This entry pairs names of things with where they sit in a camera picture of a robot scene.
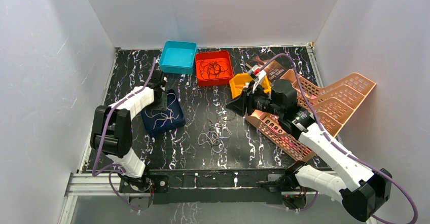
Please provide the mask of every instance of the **wire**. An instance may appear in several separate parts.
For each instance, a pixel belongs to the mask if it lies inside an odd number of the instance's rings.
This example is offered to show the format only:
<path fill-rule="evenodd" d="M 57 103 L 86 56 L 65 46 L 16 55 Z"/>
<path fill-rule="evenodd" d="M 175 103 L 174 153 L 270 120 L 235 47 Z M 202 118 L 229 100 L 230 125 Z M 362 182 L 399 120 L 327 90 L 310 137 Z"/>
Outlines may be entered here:
<path fill-rule="evenodd" d="M 406 192 L 406 189 L 404 189 L 404 188 L 403 188 L 403 187 L 402 187 L 402 186 L 401 186 L 397 181 L 395 181 L 395 180 L 394 180 L 393 178 L 391 178 L 390 176 L 388 176 L 388 175 L 386 175 L 385 173 L 381 172 L 379 169 L 377 169 L 377 168 L 373 167 L 372 165 L 370 165 L 370 164 L 368 164 L 368 163 L 364 162 L 363 160 L 360 160 L 360 159 L 358 159 L 357 157 L 354 157 L 354 156 L 352 156 L 351 154 L 348 154 L 348 153 L 347 153 L 346 151 L 344 151 L 341 147 L 337 146 L 334 142 L 332 142 L 332 141 L 331 141 L 330 136 L 328 135 L 328 133 L 327 133 L 327 132 L 326 132 L 326 130 L 324 129 L 324 126 L 322 125 L 322 123 L 321 123 L 321 121 L 320 121 L 320 119 L 319 119 L 318 115 L 316 114 L 315 109 L 313 109 L 312 105 L 310 104 L 310 102 L 308 101 L 308 99 L 307 99 L 307 97 L 306 97 L 306 95 L 305 95 L 305 92 L 303 91 L 302 83 L 300 82 L 299 74 L 297 73 L 297 69 L 296 69 L 296 65 L 294 64 L 293 59 L 292 59 L 288 54 L 280 53 L 280 54 L 275 55 L 275 56 L 274 56 L 274 57 L 272 57 L 272 58 L 271 58 L 271 59 L 270 59 L 266 64 L 264 64 L 264 65 L 263 65 L 263 67 L 261 67 L 261 68 L 260 68 L 260 70 L 263 70 L 267 65 L 269 65 L 269 63 L 271 63 L 273 60 L 275 60 L 276 58 L 281 57 L 281 56 L 286 57 L 286 58 L 288 58 L 288 59 L 290 60 L 291 65 L 293 66 L 294 74 L 296 75 L 296 80 L 297 80 L 298 85 L 299 85 L 300 93 L 302 94 L 302 97 L 303 97 L 303 99 L 305 100 L 306 104 L 308 105 L 309 109 L 312 111 L 313 116 L 314 116 L 314 118 L 315 118 L 315 121 L 316 121 L 316 123 L 318 124 L 319 129 L 323 132 L 324 137 L 325 137 L 325 138 L 330 142 L 330 144 L 331 144 L 334 148 L 336 148 L 338 151 L 340 151 L 341 153 L 343 153 L 343 154 L 347 155 L 349 158 L 353 159 L 354 161 L 356 161 L 356 162 L 358 162 L 358 163 L 360 163 L 360 164 L 362 164 L 362 165 L 364 165 L 364 166 L 366 166 L 366 167 L 368 167 L 368 168 L 372 169 L 373 171 L 375 171 L 376 173 L 378 173 L 379 175 L 381 175 L 382 177 L 384 177 L 385 179 L 387 179 L 388 181 L 390 181 L 392 184 L 394 184 L 394 185 L 395 185 L 395 186 L 396 186 L 396 187 L 397 187 L 397 188 L 398 188 L 398 189 L 403 193 L 403 195 L 405 195 L 406 199 L 407 199 L 407 200 L 409 201 L 409 203 L 411 204 L 411 206 L 412 206 L 412 210 L 413 210 L 413 212 L 414 212 L 414 216 L 412 217 L 412 220 L 411 220 L 410 222 L 408 222 L 407 224 L 414 224 L 414 223 L 416 223 L 416 221 L 418 220 L 418 209 L 417 209 L 417 207 L 416 207 L 416 205 L 415 205 L 415 202 L 412 200 L 412 197 L 411 197 L 411 196 Z M 375 218 L 375 219 L 377 219 L 378 221 L 380 221 L 380 222 L 382 222 L 382 223 L 385 223 L 385 224 L 395 224 L 395 223 L 393 223 L 393 222 L 383 220 L 383 219 L 381 219 L 381 218 L 379 218 L 379 217 L 377 217 L 377 216 L 375 216 L 375 215 L 372 215 L 372 217 L 374 217 L 374 218 Z"/>
<path fill-rule="evenodd" d="M 205 143 L 208 143 L 210 145 L 210 149 L 219 154 L 224 150 L 224 141 L 223 139 L 229 139 L 231 137 L 231 131 L 226 127 L 222 126 L 220 122 L 212 123 L 211 120 L 207 120 L 210 122 L 211 126 L 209 127 L 209 131 L 206 133 L 201 133 L 199 137 L 197 138 L 197 144 L 198 145 L 204 145 Z M 229 134 L 228 136 L 223 136 L 223 132 L 227 131 Z M 203 138 L 202 143 L 200 143 L 200 138 L 202 135 L 205 135 L 206 137 Z M 214 146 L 218 146 L 219 151 L 216 151 L 214 149 Z"/>
<path fill-rule="evenodd" d="M 197 71 L 202 78 L 207 76 L 207 79 L 215 79 L 220 76 L 222 77 L 226 72 L 228 76 L 231 76 L 232 71 L 228 69 L 227 61 L 206 60 L 208 59 L 202 59 L 196 62 L 196 66 L 198 66 Z"/>
<path fill-rule="evenodd" d="M 99 146 L 98 146 L 98 149 L 97 149 L 97 155 L 96 155 L 96 157 L 95 157 L 95 162 L 94 162 L 94 166 L 93 166 L 93 169 L 92 169 L 92 175 L 94 176 L 94 177 L 96 177 L 96 176 L 98 176 L 99 174 L 101 174 L 102 172 L 104 172 L 106 169 L 108 169 L 108 168 L 110 168 L 110 167 L 118 167 L 122 172 L 120 172 L 120 171 L 118 171 L 118 170 L 112 170 L 110 173 L 109 173 L 109 177 L 108 177 L 108 179 L 109 179 L 109 184 L 111 185 L 111 188 L 112 188 L 112 190 L 114 191 L 114 193 L 127 205 L 127 206 L 129 206 L 132 210 L 134 210 L 134 211 L 137 211 L 137 214 L 140 214 L 140 210 L 138 209 L 138 208 L 136 208 L 136 207 L 134 207 L 134 206 L 132 206 L 130 203 L 128 203 L 128 201 L 126 200 L 126 199 L 124 199 L 120 194 L 119 194 L 119 192 L 118 192 L 118 190 L 116 190 L 116 188 L 114 187 L 114 185 L 112 184 L 112 173 L 117 173 L 117 174 L 124 174 L 125 173 L 125 169 L 123 169 L 123 166 L 121 165 L 121 164 L 117 164 L 117 163 L 113 163 L 113 164 L 109 164 L 109 165 L 107 165 L 107 166 L 104 166 L 103 168 L 101 168 L 99 171 L 97 171 L 97 166 L 98 166 L 98 161 L 100 160 L 100 156 L 101 156 L 101 152 L 102 152 L 102 149 L 103 149 L 103 144 L 104 144 L 104 139 L 105 139 L 105 137 L 106 137 L 106 131 L 107 131 L 107 129 L 108 129 L 108 126 L 109 126 L 109 121 L 110 121 L 110 119 L 111 119 L 111 117 L 112 117 L 112 114 L 114 113 L 114 110 L 117 108 L 117 107 L 119 107 L 121 104 L 123 104 L 126 100 L 128 100 L 128 99 L 130 99 L 131 97 L 133 97 L 133 96 L 135 96 L 136 94 L 138 94 L 138 93 L 140 93 L 140 92 L 142 92 L 145 88 L 146 88 L 146 86 L 148 85 L 148 83 L 149 83 L 149 80 L 151 79 L 151 77 L 152 77 L 152 73 L 154 72 L 154 68 L 155 68 L 155 64 L 156 64 L 156 59 L 154 58 L 153 59 L 153 61 L 152 61 L 152 67 L 151 67 L 151 71 L 149 72 L 149 76 L 148 76 L 148 78 L 147 78 L 147 80 L 145 81 L 145 83 L 144 83 L 144 86 L 140 89 L 140 90 L 138 90 L 138 91 L 136 91 L 136 92 L 134 92 L 133 94 L 131 94 L 131 95 L 129 95 L 128 97 L 124 97 L 122 100 L 120 100 L 117 104 L 115 104 L 112 108 L 111 108 L 111 110 L 109 111 L 109 113 L 108 113 L 108 115 L 107 115 L 107 117 L 106 117 L 106 121 L 105 121 L 105 123 L 104 123 L 104 126 L 103 126 L 103 131 L 102 131 L 102 133 L 101 133 L 101 139 L 100 139 L 100 144 L 99 144 Z"/>
<path fill-rule="evenodd" d="M 164 122 L 161 124 L 161 126 L 160 127 L 163 127 L 164 126 L 164 124 L 166 124 L 166 122 L 167 122 L 167 120 L 169 120 L 170 119 L 170 122 L 171 123 L 173 123 L 173 120 L 176 120 L 176 119 L 178 119 L 179 118 L 179 114 L 178 115 L 176 115 L 176 117 L 174 117 L 174 113 L 173 113 L 173 110 L 172 109 L 170 109 L 169 107 L 170 106 L 172 106 L 172 104 L 176 101 L 176 95 L 175 95 L 175 93 L 172 93 L 172 92 L 170 92 L 170 93 L 168 93 L 167 94 L 167 96 L 169 96 L 169 95 L 173 95 L 174 96 L 174 100 L 169 104 L 169 106 L 167 106 L 167 109 L 166 109 L 166 111 L 169 111 L 170 112 L 170 115 L 169 116 L 167 116 L 167 114 L 166 114 L 166 112 L 161 112 L 161 113 L 158 113 L 158 114 L 155 114 L 155 115 L 152 115 L 152 111 L 151 111 L 151 115 L 148 115 L 148 112 L 147 112 L 147 110 L 145 110 L 145 115 L 148 117 L 148 118 L 153 118 L 153 117 L 156 117 L 156 116 L 158 116 L 158 115 L 161 115 L 163 118 L 159 118 L 159 119 L 156 119 L 155 120 L 155 122 L 154 122 L 154 127 L 153 127 L 153 129 L 155 129 L 156 128 L 156 126 L 157 126 L 157 121 L 159 121 L 159 120 L 164 120 Z"/>
<path fill-rule="evenodd" d="M 123 198 L 120 195 L 120 193 L 118 192 L 118 190 L 115 188 L 114 184 L 112 183 L 112 173 L 117 173 L 117 174 L 123 174 L 123 173 L 118 171 L 118 170 L 112 170 L 109 173 L 109 184 L 111 185 L 111 188 L 114 191 L 114 193 L 122 200 L 122 202 L 124 202 L 126 205 L 128 205 L 128 207 L 130 207 L 134 211 L 137 211 L 137 214 L 140 214 L 140 210 L 138 208 L 132 206 L 130 203 L 128 203 L 128 201 L 125 198 Z"/>

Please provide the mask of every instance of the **workbench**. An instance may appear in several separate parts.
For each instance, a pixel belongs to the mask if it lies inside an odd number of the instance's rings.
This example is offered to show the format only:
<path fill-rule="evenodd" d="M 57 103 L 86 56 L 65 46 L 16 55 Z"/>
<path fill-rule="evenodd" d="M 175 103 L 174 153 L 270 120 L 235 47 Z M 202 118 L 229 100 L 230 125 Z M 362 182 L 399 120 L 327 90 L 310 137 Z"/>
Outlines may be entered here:
<path fill-rule="evenodd" d="M 273 57 L 279 53 L 288 53 L 302 76 L 317 84 L 316 68 L 309 46 L 201 48 L 198 52 L 219 50 L 229 52 L 235 74 L 247 72 L 245 63 L 255 56 L 265 54 Z M 118 101 L 137 83 L 143 83 L 148 77 L 153 58 L 158 60 L 161 52 L 160 49 L 119 50 L 106 90 L 105 105 Z M 292 68 L 285 58 L 277 61 L 286 69 Z M 132 120 L 132 148 L 151 172 L 169 175 L 169 188 L 252 188 L 256 182 L 265 181 L 267 174 L 282 173 L 295 162 L 243 117 L 235 116 L 235 113 L 225 108 L 232 99 L 228 85 L 199 87 L 195 72 L 192 75 L 167 74 L 167 79 L 166 89 L 174 89 L 182 105 L 185 126 L 149 137 L 138 115 Z M 216 154 L 208 144 L 198 145 L 197 138 L 208 131 L 208 120 L 217 122 L 220 117 L 232 119 L 225 121 L 232 134 L 225 141 L 224 150 Z M 95 155 L 95 151 L 89 152 L 82 172 L 91 171 Z M 98 167 L 110 163 L 110 159 L 102 156 Z M 309 164 L 318 169 L 329 169 L 318 156 Z M 196 177 L 203 175 L 210 176 L 210 181 Z M 227 180 L 221 180 L 225 175 L 228 176 Z"/>

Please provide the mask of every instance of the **black marble-pattern surface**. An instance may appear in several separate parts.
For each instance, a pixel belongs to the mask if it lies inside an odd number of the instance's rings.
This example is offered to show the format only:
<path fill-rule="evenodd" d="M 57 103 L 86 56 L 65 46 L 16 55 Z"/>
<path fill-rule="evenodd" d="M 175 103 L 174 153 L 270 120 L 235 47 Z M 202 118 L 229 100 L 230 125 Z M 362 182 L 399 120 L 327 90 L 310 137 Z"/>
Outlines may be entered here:
<path fill-rule="evenodd" d="M 266 53 L 272 57 L 278 53 L 288 53 L 294 59 L 301 75 L 316 84 L 315 75 L 305 47 L 262 47 L 262 48 L 226 48 L 199 49 L 198 52 L 227 50 L 230 53 L 234 73 L 247 71 L 245 63 L 256 55 Z M 136 83 L 147 79 L 154 57 L 159 61 L 162 50 L 120 50 L 117 53 L 115 67 L 107 90 L 105 104 L 118 101 L 131 91 Z M 292 68 L 286 58 L 278 61 L 286 69 Z M 266 138 L 242 117 L 234 116 L 225 108 L 231 100 L 228 85 L 199 87 L 195 71 L 192 75 L 167 74 L 166 89 L 174 89 L 182 105 L 186 124 L 184 127 L 166 132 L 164 135 L 149 137 L 142 118 L 138 115 L 132 120 L 133 146 L 136 154 L 144 160 L 150 169 L 268 169 L 287 168 L 294 160 Z M 216 154 L 208 144 L 199 146 L 197 138 L 207 132 L 207 120 L 216 122 L 220 118 L 231 119 L 220 124 L 227 127 L 232 135 L 225 141 L 224 150 Z M 90 171 L 94 165 L 95 151 L 89 156 L 84 171 Z M 102 156 L 98 167 L 111 163 Z M 310 162 L 314 167 L 326 168 L 327 164 L 315 157 Z"/>

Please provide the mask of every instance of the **dark blue bin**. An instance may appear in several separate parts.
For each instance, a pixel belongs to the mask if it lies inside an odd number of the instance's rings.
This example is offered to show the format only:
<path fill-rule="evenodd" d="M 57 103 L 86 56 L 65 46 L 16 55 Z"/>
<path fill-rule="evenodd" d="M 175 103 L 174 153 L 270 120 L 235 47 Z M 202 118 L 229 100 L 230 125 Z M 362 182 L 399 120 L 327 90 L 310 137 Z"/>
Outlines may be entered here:
<path fill-rule="evenodd" d="M 176 92 L 172 89 L 167 92 L 167 107 L 173 111 L 174 119 L 165 119 L 166 116 L 170 116 L 170 110 L 142 110 L 140 112 L 145 130 L 151 137 L 185 125 L 184 112 L 177 99 Z"/>

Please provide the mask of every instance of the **teal bin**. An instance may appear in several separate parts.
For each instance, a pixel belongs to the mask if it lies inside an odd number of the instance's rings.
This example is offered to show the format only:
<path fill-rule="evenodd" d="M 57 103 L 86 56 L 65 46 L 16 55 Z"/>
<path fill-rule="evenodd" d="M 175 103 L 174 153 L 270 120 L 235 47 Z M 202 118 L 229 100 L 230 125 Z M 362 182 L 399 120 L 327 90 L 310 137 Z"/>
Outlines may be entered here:
<path fill-rule="evenodd" d="M 165 73 L 192 74 L 197 44 L 167 41 L 164 44 L 159 66 Z"/>

